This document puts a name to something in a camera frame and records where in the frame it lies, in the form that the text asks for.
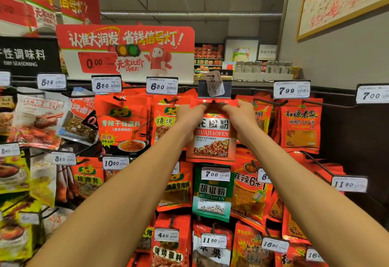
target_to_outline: gold frame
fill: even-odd
[[[320,26],[320,27],[318,27],[316,29],[313,29],[313,30],[311,30],[309,32],[306,32],[306,33],[304,33],[302,35],[298,35],[298,33],[300,31],[300,26],[301,26],[301,18],[303,16],[304,1],[305,0],[302,0],[302,2],[301,2],[300,17],[299,17],[299,20],[298,20],[298,27],[297,27],[297,33],[296,33],[296,41],[302,40],[302,39],[307,38],[307,37],[309,37],[311,35],[314,35],[315,33],[321,32],[321,31],[323,31],[325,29],[329,29],[330,27],[334,27],[334,26],[336,26],[338,24],[341,24],[341,23],[343,23],[345,21],[351,20],[351,19],[356,18],[356,17],[358,17],[360,15],[363,15],[365,13],[368,13],[370,11],[373,11],[375,9],[378,9],[380,7],[383,7],[383,6],[389,4],[389,0],[378,1],[378,2],[376,2],[374,4],[368,5],[368,6],[364,7],[364,8],[362,8],[362,9],[359,9],[359,10],[357,10],[355,12],[352,12],[352,13],[346,15],[346,16],[343,16],[343,17],[341,17],[341,18],[339,18],[337,20],[331,21],[328,24]]]

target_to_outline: red and white sign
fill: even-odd
[[[101,24],[98,0],[60,0],[64,24]]]
[[[2,35],[24,35],[40,28],[55,30],[52,0],[0,0]]]
[[[71,79],[120,74],[129,82],[168,76],[193,83],[195,32],[191,27],[60,24],[57,36]]]

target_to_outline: right hand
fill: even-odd
[[[253,129],[258,128],[254,108],[251,103],[238,100],[238,106],[219,103],[220,108],[227,112],[236,131],[238,140],[245,146],[248,145],[247,137]]]

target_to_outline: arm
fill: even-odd
[[[179,120],[155,145],[99,188],[28,267],[125,267],[155,211],[205,106],[178,109]]]
[[[293,219],[331,267],[388,266],[389,233],[335,188],[308,171],[255,121],[250,103],[222,107],[258,159]]]

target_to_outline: green seasoning packet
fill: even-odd
[[[202,180],[202,168],[211,166],[230,168],[230,166],[216,166],[206,163],[196,164],[192,212],[199,216],[228,222],[230,220],[235,173],[231,173],[229,182]]]

